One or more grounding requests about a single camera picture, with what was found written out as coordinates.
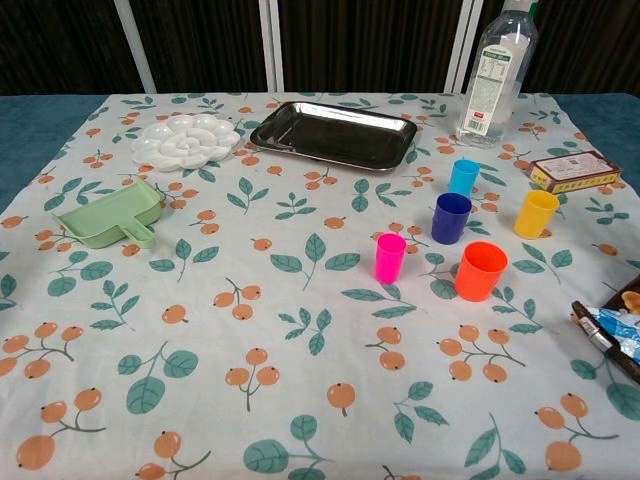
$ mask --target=metal tray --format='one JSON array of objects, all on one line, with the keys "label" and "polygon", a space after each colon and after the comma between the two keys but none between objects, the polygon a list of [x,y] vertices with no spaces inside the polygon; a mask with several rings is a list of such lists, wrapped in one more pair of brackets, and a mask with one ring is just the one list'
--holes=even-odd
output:
[{"label": "metal tray", "polygon": [[413,122],[380,113],[288,102],[251,134],[258,147],[368,170],[400,164],[417,131]]}]

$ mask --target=dustpan handle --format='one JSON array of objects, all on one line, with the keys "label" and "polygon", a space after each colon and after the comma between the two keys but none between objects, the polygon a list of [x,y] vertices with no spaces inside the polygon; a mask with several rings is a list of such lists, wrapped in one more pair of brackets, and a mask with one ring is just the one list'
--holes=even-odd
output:
[{"label": "dustpan handle", "polygon": [[153,248],[156,244],[156,236],[136,218],[131,218],[126,223],[118,225],[124,234],[140,248]]}]

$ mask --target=plastic bottle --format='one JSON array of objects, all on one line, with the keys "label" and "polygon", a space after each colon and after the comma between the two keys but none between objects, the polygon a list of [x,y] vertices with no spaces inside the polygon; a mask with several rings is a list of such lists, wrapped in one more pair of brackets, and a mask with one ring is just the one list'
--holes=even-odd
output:
[{"label": "plastic bottle", "polygon": [[502,140],[538,40],[537,1],[505,0],[482,34],[458,120],[463,143],[490,148]]}]

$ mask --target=blue fabric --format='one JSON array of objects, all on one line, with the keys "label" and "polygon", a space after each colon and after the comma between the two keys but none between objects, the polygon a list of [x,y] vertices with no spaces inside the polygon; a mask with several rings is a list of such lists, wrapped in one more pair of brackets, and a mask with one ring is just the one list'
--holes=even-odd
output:
[{"label": "blue fabric", "polygon": [[[640,191],[640,99],[625,93],[553,95],[589,141]],[[0,96],[0,212],[107,95]]]},{"label": "blue fabric", "polygon": [[0,97],[0,212],[107,97]]}]

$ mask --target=small box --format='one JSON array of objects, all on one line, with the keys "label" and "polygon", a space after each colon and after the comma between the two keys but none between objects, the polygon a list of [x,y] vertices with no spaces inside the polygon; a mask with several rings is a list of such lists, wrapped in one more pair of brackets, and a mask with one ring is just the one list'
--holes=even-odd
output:
[{"label": "small box", "polygon": [[527,175],[550,193],[571,192],[613,183],[622,169],[594,150],[531,162]]}]

